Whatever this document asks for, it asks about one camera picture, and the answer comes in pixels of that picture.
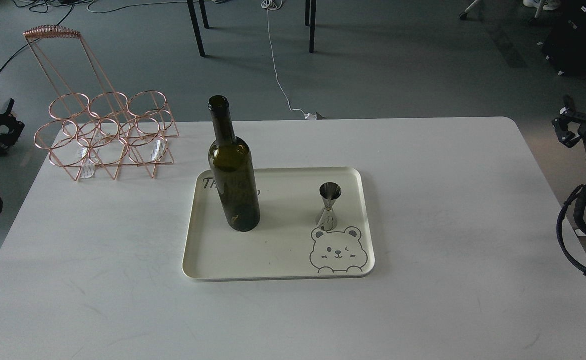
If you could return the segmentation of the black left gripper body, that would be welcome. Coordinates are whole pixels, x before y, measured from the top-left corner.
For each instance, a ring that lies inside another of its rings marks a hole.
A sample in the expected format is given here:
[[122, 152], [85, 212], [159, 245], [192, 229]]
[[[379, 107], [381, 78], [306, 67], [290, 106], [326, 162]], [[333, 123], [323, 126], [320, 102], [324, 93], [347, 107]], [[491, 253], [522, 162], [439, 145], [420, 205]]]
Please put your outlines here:
[[15, 100], [10, 98], [3, 113], [0, 113], [0, 157], [5, 157], [21, 136], [25, 124], [13, 114]]

